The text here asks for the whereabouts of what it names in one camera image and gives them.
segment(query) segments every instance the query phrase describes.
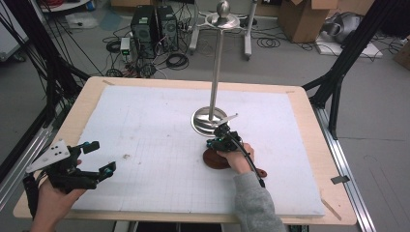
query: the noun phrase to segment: wooden table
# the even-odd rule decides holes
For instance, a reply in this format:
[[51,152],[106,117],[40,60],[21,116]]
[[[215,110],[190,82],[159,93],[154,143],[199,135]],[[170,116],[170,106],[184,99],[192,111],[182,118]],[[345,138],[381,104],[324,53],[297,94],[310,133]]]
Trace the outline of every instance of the wooden table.
[[[70,146],[77,145],[79,137],[93,113],[103,89],[107,85],[211,89],[210,82],[126,79],[110,77],[92,77],[84,86],[70,114],[58,131],[56,138],[64,137]],[[343,184],[334,185],[332,178],[338,176],[335,163],[322,134],[316,117],[308,101],[305,90],[297,86],[256,85],[239,83],[220,83],[220,90],[252,91],[287,94],[301,137],[304,140],[307,156],[318,185],[322,203],[325,206],[324,217],[283,217],[286,224],[355,224],[357,219]],[[25,194],[17,202],[14,214],[18,218],[30,218]],[[143,212],[102,212],[72,210],[67,218],[115,219],[137,221],[180,221],[180,222],[221,222],[235,223],[233,215],[211,214],[173,214]]]

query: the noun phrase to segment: cardboard box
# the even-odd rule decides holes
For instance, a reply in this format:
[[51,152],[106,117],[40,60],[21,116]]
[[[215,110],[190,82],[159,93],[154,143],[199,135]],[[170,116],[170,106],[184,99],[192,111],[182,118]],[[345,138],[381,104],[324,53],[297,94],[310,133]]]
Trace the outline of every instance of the cardboard box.
[[336,12],[352,12],[358,15],[365,15],[373,4],[374,0],[338,0],[337,8],[330,10],[329,16]]
[[262,4],[262,0],[257,1],[255,15],[259,16],[278,16],[279,6]]
[[408,39],[409,42],[395,55],[394,60],[407,70],[410,70],[410,36]]
[[294,43],[313,43],[337,0],[283,0],[278,25]]

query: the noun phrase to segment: metal pole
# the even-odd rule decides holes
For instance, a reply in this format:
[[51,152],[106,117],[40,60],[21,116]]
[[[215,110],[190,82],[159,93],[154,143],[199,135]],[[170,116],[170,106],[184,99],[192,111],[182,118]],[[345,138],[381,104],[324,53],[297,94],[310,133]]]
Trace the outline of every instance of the metal pole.
[[209,108],[209,121],[214,119],[215,101],[217,100],[218,82],[220,80],[220,57],[222,55],[223,30],[218,30],[217,50],[215,52],[214,79],[212,81],[211,103]]
[[256,1],[256,0],[252,0],[252,4],[251,4],[251,6],[250,6],[250,14],[249,14],[248,26],[247,26],[247,37],[250,36],[250,31],[252,30],[253,17],[255,16],[256,5],[257,5],[257,1]]

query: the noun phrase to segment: hand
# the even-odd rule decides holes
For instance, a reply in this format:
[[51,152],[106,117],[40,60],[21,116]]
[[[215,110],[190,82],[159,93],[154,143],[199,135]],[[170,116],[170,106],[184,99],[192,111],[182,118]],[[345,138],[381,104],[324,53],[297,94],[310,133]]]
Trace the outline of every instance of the hand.
[[86,189],[73,189],[66,194],[54,188],[48,179],[45,180],[39,189],[39,204],[30,231],[55,231],[58,221],[66,216],[75,201],[85,191]]
[[[254,159],[254,151],[253,148],[250,147],[248,143],[244,143],[244,148],[249,153],[250,158]],[[220,152],[217,151],[217,154],[226,158],[228,160],[229,165],[234,169],[238,174],[243,174],[247,172],[251,172],[252,169],[249,166],[247,159],[244,157],[241,151],[237,150],[235,152]]]

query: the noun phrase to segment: gray sleeve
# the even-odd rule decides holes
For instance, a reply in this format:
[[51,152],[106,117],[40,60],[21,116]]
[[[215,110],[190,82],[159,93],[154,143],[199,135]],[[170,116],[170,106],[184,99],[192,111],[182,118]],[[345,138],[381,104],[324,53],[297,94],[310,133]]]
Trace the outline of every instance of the gray sleeve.
[[259,185],[253,172],[234,177],[235,212],[242,232],[284,232],[281,219],[275,214],[271,194]]

